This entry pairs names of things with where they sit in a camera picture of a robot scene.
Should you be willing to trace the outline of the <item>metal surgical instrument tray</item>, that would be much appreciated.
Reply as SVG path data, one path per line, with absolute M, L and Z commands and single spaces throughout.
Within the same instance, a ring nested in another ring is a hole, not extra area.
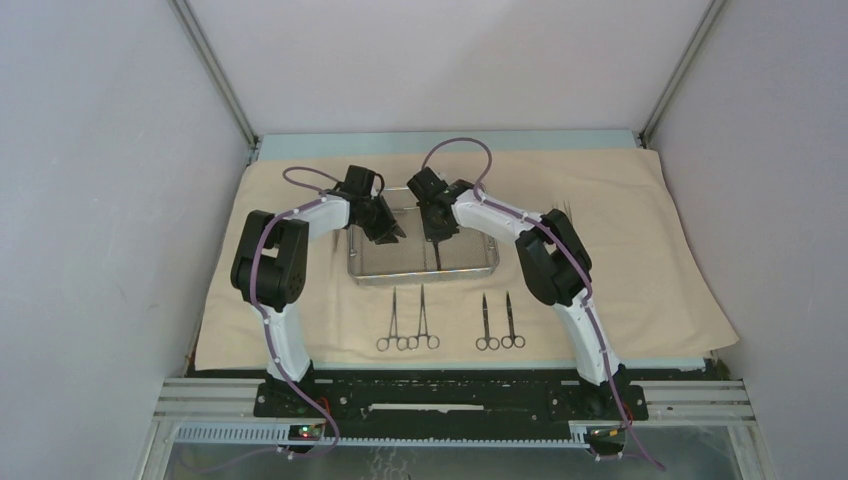
M 427 268 L 427 240 L 416 198 L 406 187 L 384 191 L 384 198 L 406 233 L 396 244 L 376 245 L 364 231 L 352 226 L 347 232 L 347 271 L 362 286 L 426 284 L 474 280 L 491 275 L 499 264 L 496 241 L 479 231 L 461 228 L 440 242 L 442 270 Z

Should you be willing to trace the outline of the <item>metal hemostat clamp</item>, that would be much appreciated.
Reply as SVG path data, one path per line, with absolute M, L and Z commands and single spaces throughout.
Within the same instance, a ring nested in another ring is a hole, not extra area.
M 375 346 L 379 352 L 388 351 L 392 346 L 394 346 L 397 351 L 406 351 L 410 349 L 409 338 L 399 334 L 396 288 L 393 288 L 392 291 L 388 332 L 386 335 L 379 337 L 376 340 Z
M 407 349 L 417 350 L 421 345 L 424 345 L 427 349 L 435 350 L 440 347 L 441 341 L 438 336 L 431 334 L 429 331 L 424 285 L 420 286 L 419 300 L 420 303 L 417 331 L 414 335 L 410 335 L 407 337 Z

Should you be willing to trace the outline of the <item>thin metal needle tweezers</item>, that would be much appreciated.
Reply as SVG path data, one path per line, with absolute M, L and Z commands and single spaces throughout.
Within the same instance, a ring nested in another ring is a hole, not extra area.
M 571 204 L 568 201 L 562 200 L 556 204 L 556 208 L 560 210 L 571 223 L 574 223 L 574 214 Z

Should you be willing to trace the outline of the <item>metal surgical scissors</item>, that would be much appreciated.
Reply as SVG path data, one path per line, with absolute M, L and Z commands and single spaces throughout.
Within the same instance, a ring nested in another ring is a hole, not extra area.
M 507 328 L 508 333 L 501 338 L 501 346 L 505 349 L 521 349 L 526 345 L 526 339 L 524 336 L 519 335 L 515 329 L 515 317 L 513 311 L 513 304 L 511 300 L 510 292 L 507 291 L 505 294 L 505 308 L 506 308 L 506 318 L 507 318 Z

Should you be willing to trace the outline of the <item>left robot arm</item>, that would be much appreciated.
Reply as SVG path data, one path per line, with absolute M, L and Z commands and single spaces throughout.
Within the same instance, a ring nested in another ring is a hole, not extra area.
M 316 403 L 315 388 L 302 379 L 312 365 L 299 320 L 297 301 L 307 280 L 309 244 L 352 226 L 376 245 L 406 236 L 384 196 L 383 176 L 350 166 L 330 189 L 311 185 L 317 197 L 281 213 L 250 212 L 233 259 L 230 282 L 262 322 L 269 352 L 268 373 L 282 381 L 277 402 L 292 416 L 304 416 Z

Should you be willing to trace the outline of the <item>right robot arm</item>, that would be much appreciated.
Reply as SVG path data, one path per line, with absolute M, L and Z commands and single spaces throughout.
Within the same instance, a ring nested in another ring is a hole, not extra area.
M 569 217 L 520 210 L 493 199 L 470 182 L 452 184 L 428 167 L 407 187 L 417 200 L 425 238 L 438 243 L 461 228 L 482 232 L 515 247 L 526 287 L 553 308 L 565 325 L 576 355 L 585 411 L 606 418 L 622 403 L 617 387 L 621 363 L 598 319 L 590 277 L 591 259 Z

